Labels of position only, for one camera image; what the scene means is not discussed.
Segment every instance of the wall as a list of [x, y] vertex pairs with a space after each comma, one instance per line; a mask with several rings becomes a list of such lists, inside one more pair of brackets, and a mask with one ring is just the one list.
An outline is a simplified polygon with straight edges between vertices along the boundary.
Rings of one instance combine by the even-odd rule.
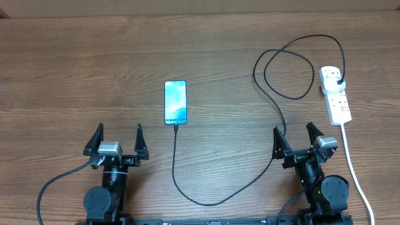
[[395, 10], [400, 0], [0, 0], [11, 18]]

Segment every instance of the smartphone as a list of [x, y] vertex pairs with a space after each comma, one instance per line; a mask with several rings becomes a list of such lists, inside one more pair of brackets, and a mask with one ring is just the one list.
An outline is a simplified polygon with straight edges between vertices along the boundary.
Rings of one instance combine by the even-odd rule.
[[186, 124], [188, 102], [186, 81], [165, 82], [165, 124]]

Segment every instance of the usb cable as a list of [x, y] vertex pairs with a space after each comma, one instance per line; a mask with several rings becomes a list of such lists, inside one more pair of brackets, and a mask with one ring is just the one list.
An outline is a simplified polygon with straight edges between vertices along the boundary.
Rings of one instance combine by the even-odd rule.
[[248, 183], [246, 186], [242, 187], [240, 190], [236, 191], [235, 193], [231, 194], [230, 196], [228, 196], [226, 199], [223, 199], [222, 201], [216, 202], [216, 203], [212, 203], [212, 204], [204, 204], [204, 203], [200, 203], [197, 202], [193, 199], [191, 199], [190, 197], [188, 197], [187, 195], [185, 195], [182, 190], [179, 188], [178, 184], [176, 184], [175, 181], [175, 175], [174, 175], [174, 168], [175, 168], [175, 151], [176, 151], [176, 134], [178, 133], [178, 125], [175, 124], [174, 125], [174, 132], [175, 132], [175, 138], [174, 138], [174, 155], [172, 157], [172, 180], [174, 181], [175, 187], [176, 189], [179, 191], [179, 193], [181, 193], [183, 195], [183, 197], [185, 197], [187, 200], [191, 201], [194, 204], [198, 204], [199, 206], [217, 206], [219, 204], [225, 203], [226, 201], [228, 201], [229, 199], [231, 199], [233, 196], [239, 194], [241, 191], [245, 190], [246, 188], [248, 188], [250, 185], [252, 185], [254, 182], [256, 182], [261, 176], [264, 175], [264, 173], [267, 171], [268, 167], [271, 165], [273, 159], [270, 160], [270, 162], [268, 163], [267, 167], [262, 171], [262, 173], [260, 175], [258, 175], [254, 180], [252, 180], [250, 183]]

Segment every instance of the robotic arm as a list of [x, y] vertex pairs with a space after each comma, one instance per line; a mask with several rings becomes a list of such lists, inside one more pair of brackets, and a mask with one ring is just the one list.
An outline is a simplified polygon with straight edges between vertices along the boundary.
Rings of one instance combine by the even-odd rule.
[[351, 216], [344, 216], [348, 208], [349, 183], [341, 176], [324, 176], [321, 163], [325, 163], [338, 147], [332, 136], [325, 136], [313, 123], [307, 124], [310, 147], [293, 151], [280, 130], [274, 128], [273, 159], [284, 159], [284, 169], [295, 168], [306, 194], [309, 208], [300, 209], [295, 216], [267, 216], [264, 219], [213, 219], [162, 221], [161, 219], [134, 220], [123, 214], [126, 181], [129, 167], [139, 167], [140, 160], [148, 160], [149, 152], [140, 124], [137, 125], [135, 152], [123, 155], [119, 142], [103, 141], [103, 124], [100, 124], [84, 148], [90, 156], [93, 169], [104, 167], [101, 186], [91, 188], [83, 205], [86, 222], [76, 225], [353, 225]]

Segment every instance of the white cable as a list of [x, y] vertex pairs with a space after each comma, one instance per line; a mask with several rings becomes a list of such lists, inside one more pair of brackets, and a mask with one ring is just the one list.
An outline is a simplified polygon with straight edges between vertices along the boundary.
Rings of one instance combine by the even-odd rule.
[[344, 150], [346, 152], [347, 163], [349, 164], [349, 168], [350, 168], [350, 172], [351, 172], [352, 178], [354, 179], [354, 182], [356, 183], [356, 187], [358, 189], [358, 192], [360, 192], [362, 200], [364, 200], [365, 205], [368, 208], [369, 216], [371, 217], [371, 225], [375, 225], [373, 209], [369, 205], [369, 202], [368, 202], [366, 196], [364, 195], [363, 190], [361, 190], [360, 184], [358, 183], [358, 180], [357, 180], [357, 177], [356, 177], [356, 173], [354, 172], [354, 169], [353, 169], [353, 165], [351, 164], [351, 159], [350, 159], [350, 154], [349, 154], [349, 147], [348, 147], [348, 140], [346, 138], [346, 133], [344, 132], [344, 124], [343, 123], [340, 124], [340, 128], [342, 129]]

